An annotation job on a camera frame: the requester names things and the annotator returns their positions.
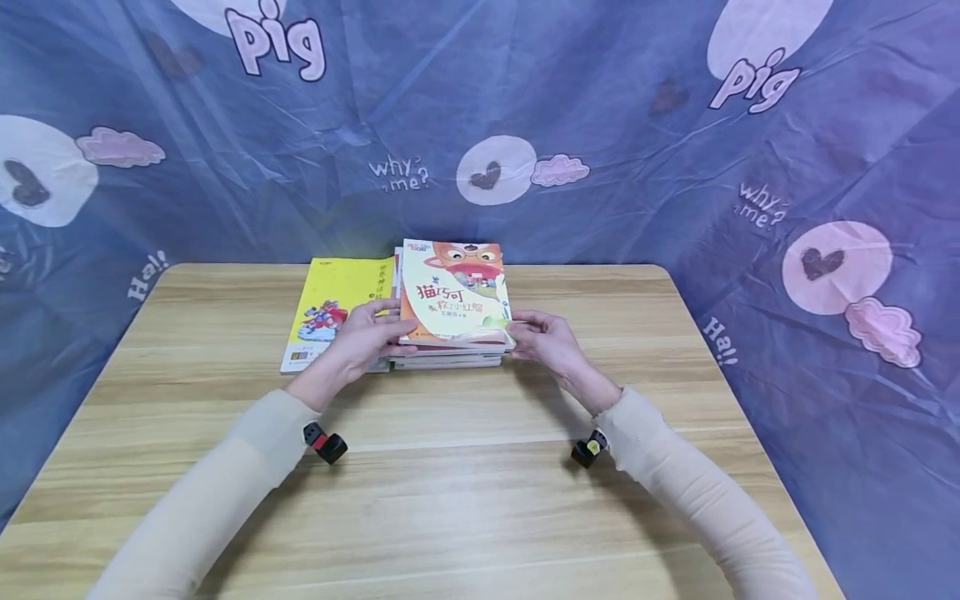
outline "long sleeve shirt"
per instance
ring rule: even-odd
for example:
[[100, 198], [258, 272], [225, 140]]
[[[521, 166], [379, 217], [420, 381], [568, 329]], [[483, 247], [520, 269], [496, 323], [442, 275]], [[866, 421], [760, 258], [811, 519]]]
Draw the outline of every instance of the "long sleeve shirt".
[[[306, 449], [303, 427], [319, 416], [281, 390], [258, 400], [147, 514], [87, 599], [191, 597], [257, 505], [296, 467]], [[617, 468], [695, 533], [736, 598], [816, 598], [750, 496], [646, 399], [626, 388], [595, 424]]]

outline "person's left hand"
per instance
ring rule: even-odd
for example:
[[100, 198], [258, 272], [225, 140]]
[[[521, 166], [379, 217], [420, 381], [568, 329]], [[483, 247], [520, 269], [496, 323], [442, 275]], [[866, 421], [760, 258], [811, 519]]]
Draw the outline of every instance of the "person's left hand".
[[399, 308], [400, 300], [373, 300], [354, 308], [330, 347], [287, 385], [287, 393], [319, 413], [374, 358], [416, 352], [412, 346], [392, 345], [417, 326], [416, 321], [401, 321]]

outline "pink cloud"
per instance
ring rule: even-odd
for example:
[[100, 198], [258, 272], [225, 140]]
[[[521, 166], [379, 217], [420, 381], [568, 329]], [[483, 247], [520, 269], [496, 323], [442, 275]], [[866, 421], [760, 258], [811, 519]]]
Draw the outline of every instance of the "pink cloud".
[[95, 127], [90, 135], [78, 137], [77, 147], [93, 164], [129, 169], [159, 164], [167, 157], [154, 142], [136, 133], [116, 132], [109, 127]]
[[539, 161], [530, 181], [536, 185], [551, 187], [579, 181], [589, 174], [590, 168], [580, 158], [556, 155], [549, 160]]
[[913, 317], [906, 310], [884, 306], [880, 300], [867, 297], [848, 306], [844, 316], [850, 324], [850, 334], [867, 350], [904, 369], [920, 365], [917, 344], [923, 335], [913, 328]]

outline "wood grain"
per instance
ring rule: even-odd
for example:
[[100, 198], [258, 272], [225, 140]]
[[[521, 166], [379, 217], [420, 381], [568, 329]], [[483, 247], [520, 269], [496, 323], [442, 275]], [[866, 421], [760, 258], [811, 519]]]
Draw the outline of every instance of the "wood grain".
[[[159, 282], [10, 525], [4, 598], [78, 598], [154, 503], [277, 374], [305, 266], [180, 265]], [[843, 597], [666, 273], [509, 266], [516, 307], [567, 316], [590, 358], [646, 394], [757, 501], [825, 598]], [[722, 598], [707, 553], [605, 457], [588, 416], [529, 365], [367, 375], [200, 597]]]

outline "printed cloth backdrop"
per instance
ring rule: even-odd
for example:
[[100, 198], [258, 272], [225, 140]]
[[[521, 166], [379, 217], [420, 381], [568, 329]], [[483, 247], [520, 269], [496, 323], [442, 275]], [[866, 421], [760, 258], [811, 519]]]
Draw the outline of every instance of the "printed cloth backdrop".
[[172, 265], [489, 239], [666, 267], [846, 593], [949, 597], [958, 40], [927, 0], [7, 0], [0, 523]]

